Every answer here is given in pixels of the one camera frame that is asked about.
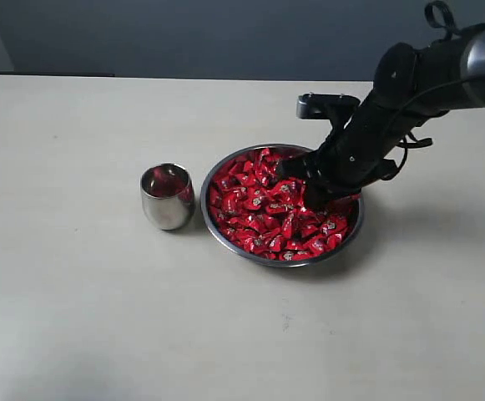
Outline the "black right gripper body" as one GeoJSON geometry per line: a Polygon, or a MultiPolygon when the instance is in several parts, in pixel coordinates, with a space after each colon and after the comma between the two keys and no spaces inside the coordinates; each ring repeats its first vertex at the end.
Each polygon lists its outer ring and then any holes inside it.
{"type": "Polygon", "coordinates": [[[328,190],[355,192],[388,177],[388,138],[328,137],[301,158],[300,178],[328,190]]]}

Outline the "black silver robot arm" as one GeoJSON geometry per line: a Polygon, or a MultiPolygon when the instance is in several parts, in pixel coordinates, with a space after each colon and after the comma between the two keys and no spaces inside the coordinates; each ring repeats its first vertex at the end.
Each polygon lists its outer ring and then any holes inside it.
{"type": "Polygon", "coordinates": [[[331,132],[317,150],[283,160],[281,178],[304,180],[311,206],[357,194],[378,180],[391,180],[403,165],[389,160],[396,147],[427,147],[412,130],[452,110],[485,108],[485,26],[424,49],[398,43],[376,68],[363,100],[350,95],[303,94],[300,119],[327,119],[331,132]]]}

